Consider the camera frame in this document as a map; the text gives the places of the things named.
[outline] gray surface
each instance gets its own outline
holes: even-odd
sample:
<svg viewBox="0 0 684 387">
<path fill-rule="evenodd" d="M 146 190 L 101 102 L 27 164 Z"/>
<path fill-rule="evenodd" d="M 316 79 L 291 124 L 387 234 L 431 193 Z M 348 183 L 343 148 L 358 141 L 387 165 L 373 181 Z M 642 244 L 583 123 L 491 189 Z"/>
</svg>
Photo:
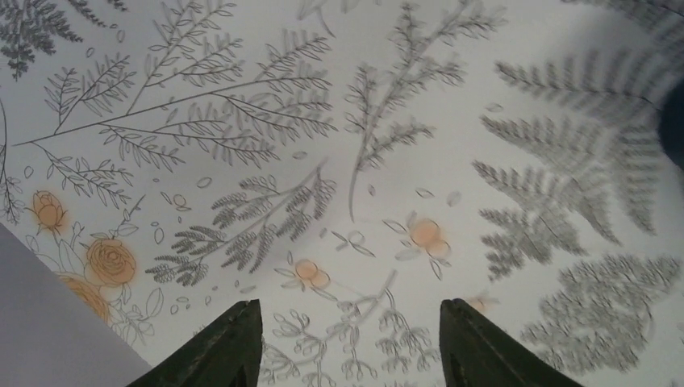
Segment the gray surface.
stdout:
<svg viewBox="0 0 684 387">
<path fill-rule="evenodd" d="M 123 387 L 150 366 L 0 224 L 0 387 Z"/>
</svg>

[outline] white floral tablecloth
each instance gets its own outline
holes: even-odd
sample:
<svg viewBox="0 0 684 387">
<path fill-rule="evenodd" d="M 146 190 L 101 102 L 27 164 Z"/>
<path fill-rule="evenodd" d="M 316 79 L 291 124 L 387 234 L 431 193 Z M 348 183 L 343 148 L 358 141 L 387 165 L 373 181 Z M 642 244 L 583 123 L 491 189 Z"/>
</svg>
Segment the white floral tablecloth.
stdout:
<svg viewBox="0 0 684 387">
<path fill-rule="evenodd" d="M 661 0 L 1 0 L 2 221 L 152 365 L 259 298 L 261 385 L 443 385 L 464 298 L 584 385 L 677 385 L 654 127 L 682 25 Z"/>
</svg>

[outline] dark blue object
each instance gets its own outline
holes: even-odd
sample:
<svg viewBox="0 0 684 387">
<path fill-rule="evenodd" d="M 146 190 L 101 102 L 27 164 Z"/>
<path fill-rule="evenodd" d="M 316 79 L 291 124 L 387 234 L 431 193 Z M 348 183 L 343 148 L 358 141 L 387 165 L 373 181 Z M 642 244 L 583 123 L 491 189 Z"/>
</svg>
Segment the dark blue object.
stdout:
<svg viewBox="0 0 684 387">
<path fill-rule="evenodd" d="M 658 137 L 665 154 L 684 169 L 684 81 L 680 81 L 665 100 Z"/>
</svg>

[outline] botanical print fabric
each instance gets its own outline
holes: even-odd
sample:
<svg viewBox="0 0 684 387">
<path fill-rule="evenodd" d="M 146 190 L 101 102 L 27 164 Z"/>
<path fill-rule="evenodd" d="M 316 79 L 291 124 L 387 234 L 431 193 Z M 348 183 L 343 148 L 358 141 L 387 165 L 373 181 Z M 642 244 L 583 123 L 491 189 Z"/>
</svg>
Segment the botanical print fabric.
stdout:
<svg viewBox="0 0 684 387">
<path fill-rule="evenodd" d="M 587 386 L 684 381 L 665 0 L 0 0 L 2 221 L 157 364 L 261 299 L 261 385 L 444 385 L 464 298 Z"/>
</svg>

